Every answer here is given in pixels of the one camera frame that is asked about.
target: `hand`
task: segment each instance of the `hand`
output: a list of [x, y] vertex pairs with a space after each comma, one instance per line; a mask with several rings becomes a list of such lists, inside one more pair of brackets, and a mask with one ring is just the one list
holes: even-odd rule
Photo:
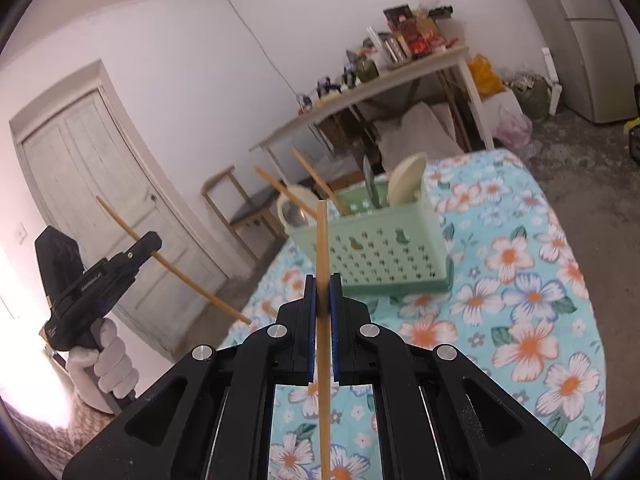
[[[100, 345], [103, 350], [76, 346], [69, 351], [66, 370], [76, 386], [78, 396], [92, 408], [104, 413], [113, 413], [102, 397], [104, 393], [113, 392], [118, 399], [125, 397], [136, 386], [140, 375], [132, 366], [127, 356], [124, 341], [117, 337], [118, 330], [111, 319], [105, 319], [100, 327]], [[98, 387], [84, 371], [94, 367], [98, 377]]]

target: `wooden stool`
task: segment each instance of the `wooden stool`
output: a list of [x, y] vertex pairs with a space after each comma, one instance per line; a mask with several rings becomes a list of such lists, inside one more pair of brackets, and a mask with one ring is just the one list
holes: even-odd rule
[[[238, 229], [250, 224], [251, 222], [262, 222], [275, 238], [286, 239], [287, 235], [284, 231], [284, 227], [270, 211], [271, 204], [273, 204], [278, 198], [278, 192], [272, 187], [266, 187], [254, 196], [249, 196], [234, 176], [233, 172], [235, 168], [235, 166], [229, 166], [226, 170], [208, 178], [202, 185], [200, 193], [211, 206], [213, 212], [218, 216], [218, 218], [220, 218], [220, 221], [226, 226], [238, 243], [242, 245], [249, 256], [251, 256], [256, 262], [259, 262], [260, 258], [258, 258], [257, 254], [255, 254], [245, 241], [242, 240], [238, 234]], [[245, 200], [244, 205], [238, 210], [233, 218], [231, 218], [231, 220], [227, 220], [225, 218], [222, 211], [217, 208], [209, 196], [210, 191], [220, 184], [220, 182], [225, 178], [228, 178], [231, 183], [236, 186], [236, 189]]]

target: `pink plastic bag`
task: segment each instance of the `pink plastic bag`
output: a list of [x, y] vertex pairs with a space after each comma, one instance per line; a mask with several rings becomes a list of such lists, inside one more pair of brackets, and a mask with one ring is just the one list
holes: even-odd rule
[[533, 123], [525, 114], [514, 114], [500, 105], [496, 137], [508, 148], [523, 148], [531, 142]]

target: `plastic bag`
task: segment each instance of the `plastic bag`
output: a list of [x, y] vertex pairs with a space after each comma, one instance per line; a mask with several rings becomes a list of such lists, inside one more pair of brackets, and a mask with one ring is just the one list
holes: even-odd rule
[[500, 122], [496, 129], [495, 137], [521, 158], [529, 160], [535, 157], [542, 149], [542, 143], [538, 140], [531, 142], [533, 123], [525, 114], [514, 114], [500, 105]]
[[500, 122], [495, 136], [508, 148], [522, 148], [531, 142], [533, 123], [525, 114], [516, 115], [500, 105]]
[[467, 63], [474, 78], [480, 97], [491, 97], [504, 92], [502, 80], [495, 74], [491, 63], [485, 56], [477, 55], [473, 61]]

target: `electrical wire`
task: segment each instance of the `electrical wire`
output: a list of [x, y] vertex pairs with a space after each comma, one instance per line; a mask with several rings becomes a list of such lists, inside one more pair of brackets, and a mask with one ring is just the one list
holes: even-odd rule
[[[249, 27], [249, 25], [247, 25], [246, 21], [242, 18], [242, 16], [240, 15], [240, 13], [238, 12], [238, 10], [236, 9], [236, 6], [233, 4], [233, 2], [231, 0], [227, 0], [228, 4], [231, 6], [231, 8], [234, 10], [236, 16], [238, 17], [238, 19], [242, 22], [242, 24], [244, 25], [244, 27], [246, 28], [246, 30], [249, 31], [249, 34], [251, 34], [254, 37], [255, 42], [258, 44], [258, 46], [260, 47], [260, 50], [262, 51], [262, 53], [264, 54], [264, 57], [266, 58], [266, 60], [269, 62], [269, 64], [273, 67], [273, 69], [276, 71], [276, 73], [280, 76], [280, 78], [284, 81], [284, 83], [289, 87], [289, 90], [291, 90], [291, 93], [293, 94], [293, 96], [296, 99], [296, 102], [298, 102], [298, 93], [293, 89], [293, 86], [291, 86], [289, 84], [289, 81], [287, 81], [287, 79], [284, 77], [284, 75], [282, 75], [282, 72], [278, 69], [278, 67], [275, 65], [275, 63], [271, 60], [271, 58], [269, 57], [269, 55], [267, 54], [267, 51], [264, 49], [264, 47], [262, 46], [262, 43], [260, 43], [260, 40], [258, 40], [258, 37], [254, 34], [254, 32], [251, 30], [251, 28]], [[320, 146], [324, 149], [324, 150], [328, 150], [327, 146], [325, 145], [324, 142], [322, 142], [321, 139], [318, 138], [318, 134], [316, 134], [316, 132], [313, 130], [313, 128], [311, 126], [308, 126], [309, 130], [311, 131], [311, 133], [314, 135], [314, 138], [316, 139], [316, 142], [318, 144], [320, 144]], [[293, 146], [297, 149], [296, 146], [296, 142], [295, 142], [295, 135], [292, 136], [292, 143]], [[318, 158], [318, 160], [315, 160], [315, 157], [311, 157], [308, 156], [308, 153], [305, 153], [305, 155], [310, 158], [311, 160], [318, 162], [320, 160], [320, 158]]]
[[258, 44], [258, 46], [260, 47], [260, 50], [262, 51], [262, 53], [264, 54], [264, 57], [267, 59], [267, 61], [269, 62], [269, 64], [271, 66], [273, 66], [273, 69], [278, 73], [278, 75], [282, 78], [282, 80], [285, 82], [285, 84], [289, 87], [289, 90], [291, 90], [292, 94], [294, 95], [294, 97], [296, 98], [296, 102], [298, 102], [298, 94], [296, 93], [296, 91], [293, 89], [293, 86], [291, 86], [289, 84], [289, 81], [287, 81], [287, 79], [282, 75], [282, 72], [280, 70], [278, 70], [278, 67], [275, 65], [275, 63], [271, 60], [271, 58], [269, 57], [269, 55], [267, 54], [267, 51], [264, 49], [264, 47], [262, 46], [262, 43], [260, 43], [260, 40], [258, 40], [257, 36], [254, 34], [254, 32], [251, 30], [251, 28], [249, 28], [249, 25], [246, 24], [245, 20], [242, 18], [242, 16], [240, 16], [240, 13], [238, 12], [238, 10], [236, 9], [236, 6], [233, 4], [233, 2], [231, 0], [227, 0], [229, 5], [231, 6], [231, 8], [234, 10], [234, 12], [236, 13], [236, 16], [238, 17], [238, 19], [242, 22], [242, 24], [246, 27], [246, 30], [249, 31], [249, 34], [251, 34], [254, 37], [255, 42]]

